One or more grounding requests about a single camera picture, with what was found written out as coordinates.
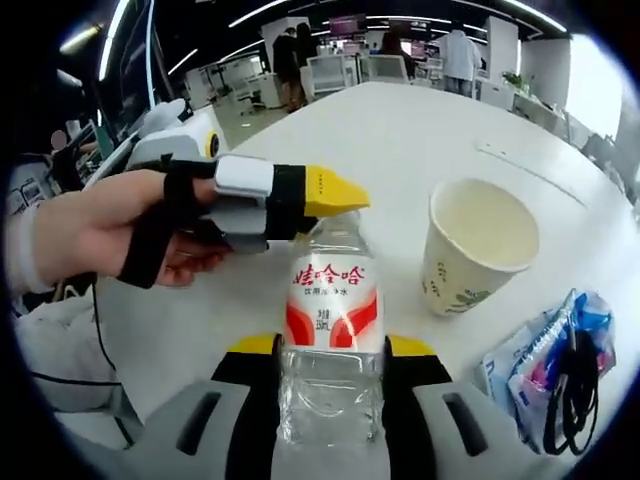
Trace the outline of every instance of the bottle label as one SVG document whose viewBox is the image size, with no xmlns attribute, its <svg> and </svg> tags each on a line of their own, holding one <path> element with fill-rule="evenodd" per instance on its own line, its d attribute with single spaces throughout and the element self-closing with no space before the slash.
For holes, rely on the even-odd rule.
<svg viewBox="0 0 640 480">
<path fill-rule="evenodd" d="M 379 353 L 384 343 L 374 261 L 310 254 L 293 265 L 285 340 L 305 350 Z"/>
</svg>

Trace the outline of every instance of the white table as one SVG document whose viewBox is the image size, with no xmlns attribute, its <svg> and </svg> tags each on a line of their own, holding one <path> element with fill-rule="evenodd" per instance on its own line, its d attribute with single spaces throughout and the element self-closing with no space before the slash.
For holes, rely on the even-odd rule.
<svg viewBox="0 0 640 480">
<path fill-rule="evenodd" d="M 618 321 L 618 366 L 600 389 L 599 426 L 606 426 L 640 359 L 640 240 L 631 205 L 577 150 L 477 101 L 366 83 L 286 117 L 235 151 L 325 165 L 368 189 L 373 206 L 363 212 L 363 229 L 378 256 L 387 329 L 429 343 L 454 379 L 570 288 L 600 292 Z M 475 309 L 434 318 L 419 285 L 428 197 L 436 183 L 462 177 L 492 181 L 524 201 L 539 222 L 540 253 Z M 101 282 L 107 349 L 143 421 L 187 384 L 210 378 L 234 341 L 279 330 L 288 267 L 287 245 L 275 245 L 230 258 L 188 289 Z"/>
</svg>

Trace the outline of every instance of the disposable cup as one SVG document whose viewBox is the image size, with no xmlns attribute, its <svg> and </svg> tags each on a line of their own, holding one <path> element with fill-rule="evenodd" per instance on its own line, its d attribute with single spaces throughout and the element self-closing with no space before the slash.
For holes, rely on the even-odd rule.
<svg viewBox="0 0 640 480">
<path fill-rule="evenodd" d="M 482 180 L 436 186 L 429 204 L 422 268 L 427 306 L 441 316 L 473 308 L 526 270 L 539 247 L 538 225 L 506 190 Z"/>
</svg>

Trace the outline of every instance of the ceiling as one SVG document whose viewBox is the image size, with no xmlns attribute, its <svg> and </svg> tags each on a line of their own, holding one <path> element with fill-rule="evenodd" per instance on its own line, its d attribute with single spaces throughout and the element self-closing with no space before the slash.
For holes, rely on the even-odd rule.
<svg viewBox="0 0 640 480">
<path fill-rule="evenodd" d="M 557 29 L 504 0 L 288 0 L 242 22 L 229 24 L 272 0 L 156 0 L 154 22 L 162 45 L 167 69 L 197 48 L 183 68 L 204 65 L 260 40 L 260 27 L 286 16 L 309 18 L 315 31 L 326 30 L 323 21 L 349 14 L 368 16 L 405 15 L 456 19 L 483 27 L 490 15 L 514 22 L 520 38 L 559 38 Z M 521 0 L 561 21 L 570 31 L 580 30 L 580 22 L 567 6 L 556 0 Z M 370 25 L 379 25 L 372 20 Z M 445 29 L 447 25 L 432 24 Z M 483 38 L 483 33 L 470 30 Z"/>
</svg>

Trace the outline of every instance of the water bottle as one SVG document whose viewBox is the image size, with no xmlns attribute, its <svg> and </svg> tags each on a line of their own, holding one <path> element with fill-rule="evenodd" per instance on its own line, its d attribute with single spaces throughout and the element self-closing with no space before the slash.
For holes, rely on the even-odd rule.
<svg viewBox="0 0 640 480">
<path fill-rule="evenodd" d="M 296 245 L 278 429 L 293 444 L 366 446 L 381 430 L 383 311 L 358 225 L 355 213 L 323 219 Z"/>
</svg>

